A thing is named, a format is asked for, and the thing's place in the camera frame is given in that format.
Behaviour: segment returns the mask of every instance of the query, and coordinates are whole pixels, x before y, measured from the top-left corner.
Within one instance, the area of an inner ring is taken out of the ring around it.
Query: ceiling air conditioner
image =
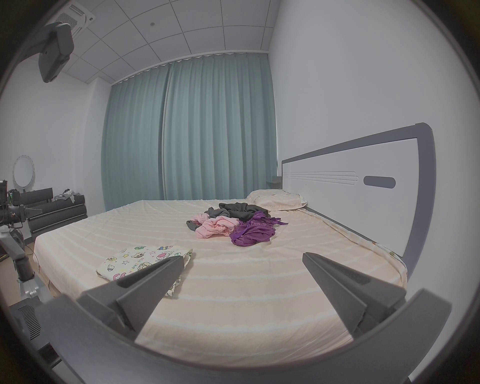
[[[75,39],[94,20],[95,16],[87,8],[76,1],[69,1],[60,12],[52,17],[49,23],[62,22],[69,24],[72,37]]]

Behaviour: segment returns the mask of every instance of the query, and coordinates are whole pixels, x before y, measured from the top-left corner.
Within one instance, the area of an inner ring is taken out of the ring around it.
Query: teal curtain
[[[107,210],[138,200],[162,200],[161,137],[171,65],[112,86],[102,142]]]
[[[266,54],[175,62],[165,103],[165,199],[240,199],[267,188],[276,125]]]

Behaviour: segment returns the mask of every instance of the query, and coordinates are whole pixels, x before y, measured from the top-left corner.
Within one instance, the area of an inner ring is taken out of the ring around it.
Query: mirror
[[[29,185],[35,173],[33,161],[28,156],[22,155],[13,165],[13,182],[21,188]]]

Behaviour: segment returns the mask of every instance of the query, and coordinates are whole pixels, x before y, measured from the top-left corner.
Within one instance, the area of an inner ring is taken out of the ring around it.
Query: mattress
[[[42,234],[35,253],[58,290],[76,298],[106,283],[95,269],[122,248],[193,248],[181,285],[161,300],[136,343],[217,367],[293,362],[352,340],[303,265],[304,252],[406,287],[397,256],[305,209],[270,212],[288,225],[268,243],[243,248],[229,237],[197,239],[185,221],[218,203],[138,201]]]

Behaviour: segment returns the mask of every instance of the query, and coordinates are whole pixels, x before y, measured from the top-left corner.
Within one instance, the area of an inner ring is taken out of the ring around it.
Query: headboard
[[[385,131],[282,161],[282,188],[308,209],[402,256],[410,276],[435,197],[428,124]]]

